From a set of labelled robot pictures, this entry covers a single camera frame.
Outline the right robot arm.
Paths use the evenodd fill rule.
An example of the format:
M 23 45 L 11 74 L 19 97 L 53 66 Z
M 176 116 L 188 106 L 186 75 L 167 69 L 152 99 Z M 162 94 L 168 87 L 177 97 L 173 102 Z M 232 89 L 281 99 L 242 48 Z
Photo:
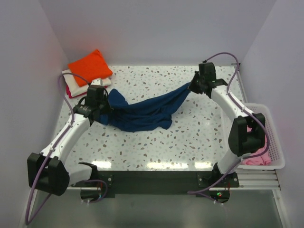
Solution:
M 221 187 L 228 182 L 228 175 L 234 172 L 243 159 L 265 146 L 266 119 L 261 113 L 254 113 L 245 107 L 229 89 L 224 79 L 216 78 L 216 69 L 211 62 L 199 64 L 199 70 L 188 87 L 197 94 L 206 94 L 217 103 L 231 121 L 228 136 L 228 151 L 213 166 L 208 187 Z

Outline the white plastic basket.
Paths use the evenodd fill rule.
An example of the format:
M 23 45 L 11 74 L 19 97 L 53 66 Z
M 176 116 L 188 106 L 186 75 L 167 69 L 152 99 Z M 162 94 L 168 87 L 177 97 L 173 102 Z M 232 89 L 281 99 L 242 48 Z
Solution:
M 273 122 L 271 113 L 269 109 L 263 104 L 255 103 L 244 103 L 247 108 L 252 110 L 254 113 L 262 113 L 266 119 L 266 131 L 268 133 L 269 139 L 269 148 L 267 150 L 271 162 L 268 165 L 245 165 L 241 164 L 238 166 L 239 169 L 245 170 L 278 170 L 282 169 L 285 166 L 285 158 L 283 150 L 277 135 L 275 124 Z M 228 136 L 232 126 L 232 122 L 224 113 L 223 110 L 220 110 L 220 118 L 222 125 L 222 134 L 224 140 L 224 148 L 228 149 Z

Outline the orange folded t-shirt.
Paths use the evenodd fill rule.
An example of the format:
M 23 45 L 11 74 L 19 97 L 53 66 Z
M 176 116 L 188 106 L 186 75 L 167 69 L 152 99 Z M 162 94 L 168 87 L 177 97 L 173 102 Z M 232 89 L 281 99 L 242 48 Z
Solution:
M 69 63 L 68 69 L 89 83 L 97 78 L 108 78 L 113 74 L 98 49 L 77 61 Z

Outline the white folded t-shirt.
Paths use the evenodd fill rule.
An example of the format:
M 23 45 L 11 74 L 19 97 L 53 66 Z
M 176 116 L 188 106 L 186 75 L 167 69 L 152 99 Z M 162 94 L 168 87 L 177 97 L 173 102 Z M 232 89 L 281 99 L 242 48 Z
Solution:
M 66 85 L 68 85 L 70 92 L 71 92 L 71 96 L 73 98 L 84 95 L 87 93 L 87 89 L 88 89 L 88 84 L 83 81 L 81 79 L 81 81 L 85 82 L 84 86 L 79 86 L 75 80 L 75 76 L 72 75 L 72 72 L 68 69 L 65 71 L 62 71 L 63 77 L 65 79 L 65 83 Z M 105 79 L 101 79 L 101 78 L 97 78 L 94 79 L 91 83 L 92 85 L 99 85 L 99 86 L 103 86 L 105 88 L 107 88 L 108 86 L 110 86 L 111 80 L 109 78 L 105 78 Z

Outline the red folded t-shirt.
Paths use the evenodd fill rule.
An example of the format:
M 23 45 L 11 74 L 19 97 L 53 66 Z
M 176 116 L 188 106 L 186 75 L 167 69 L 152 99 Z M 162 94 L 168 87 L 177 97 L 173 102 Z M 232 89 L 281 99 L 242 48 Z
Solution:
M 66 95 L 68 96 L 68 98 L 73 98 L 72 96 L 71 96 L 71 92 L 70 92 L 70 89 L 69 89 L 69 87 L 68 87 L 68 85 L 66 85 Z

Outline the pink t-shirt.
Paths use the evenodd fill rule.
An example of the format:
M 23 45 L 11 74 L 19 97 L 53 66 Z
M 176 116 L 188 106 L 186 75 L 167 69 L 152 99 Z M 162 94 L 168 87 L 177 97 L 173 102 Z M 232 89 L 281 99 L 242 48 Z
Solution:
M 257 154 L 262 153 L 265 150 L 266 146 L 267 146 L 267 137 L 265 137 L 265 145 L 264 145 L 264 147 L 260 148 L 259 150 L 257 150 L 252 155 L 257 155 Z M 245 159 L 245 160 L 242 161 L 243 165 L 249 165 L 249 166 L 267 166 L 270 163 L 271 163 L 271 159 L 269 157 L 268 152 L 264 153 L 261 156 Z

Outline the blue mickey t-shirt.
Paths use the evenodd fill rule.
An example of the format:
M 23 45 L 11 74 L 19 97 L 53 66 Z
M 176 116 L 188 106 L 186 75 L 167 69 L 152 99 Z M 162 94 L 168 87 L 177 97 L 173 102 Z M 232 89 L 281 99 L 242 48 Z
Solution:
M 151 131 L 158 127 L 167 130 L 172 124 L 172 115 L 190 93 L 189 85 L 186 83 L 169 93 L 135 104 L 127 103 L 125 97 L 113 89 L 108 96 L 113 110 L 102 114 L 97 121 L 126 132 Z

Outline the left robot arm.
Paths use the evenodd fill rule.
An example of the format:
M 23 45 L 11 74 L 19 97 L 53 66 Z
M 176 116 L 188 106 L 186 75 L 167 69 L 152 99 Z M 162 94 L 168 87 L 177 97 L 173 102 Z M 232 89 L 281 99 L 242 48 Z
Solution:
M 27 159 L 28 183 L 34 190 L 61 196 L 73 184 L 83 182 L 94 186 L 98 182 L 97 166 L 81 162 L 80 170 L 65 168 L 66 160 L 77 141 L 100 115 L 112 111 L 108 92 L 101 85 L 91 84 L 86 97 L 72 109 L 72 114 L 59 135 L 40 153 L 32 153 Z

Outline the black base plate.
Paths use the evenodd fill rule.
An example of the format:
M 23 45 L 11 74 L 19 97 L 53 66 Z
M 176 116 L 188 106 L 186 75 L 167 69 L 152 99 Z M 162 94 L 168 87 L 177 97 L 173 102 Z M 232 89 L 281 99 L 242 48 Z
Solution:
M 211 179 L 211 171 L 99 171 L 97 174 L 92 180 L 102 183 L 81 181 L 72 185 L 81 188 L 82 199 L 96 202 L 104 194 L 107 198 L 117 194 L 186 195 L 216 181 Z

